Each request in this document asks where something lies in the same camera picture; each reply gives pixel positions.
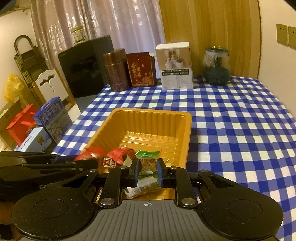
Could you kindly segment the person's left hand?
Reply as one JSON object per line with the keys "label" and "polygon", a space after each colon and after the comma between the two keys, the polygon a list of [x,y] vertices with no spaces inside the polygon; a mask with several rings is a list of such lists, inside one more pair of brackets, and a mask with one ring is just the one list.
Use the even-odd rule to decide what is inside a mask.
{"label": "person's left hand", "polygon": [[20,235],[12,220],[12,209],[15,202],[1,202],[1,240],[17,240]]}

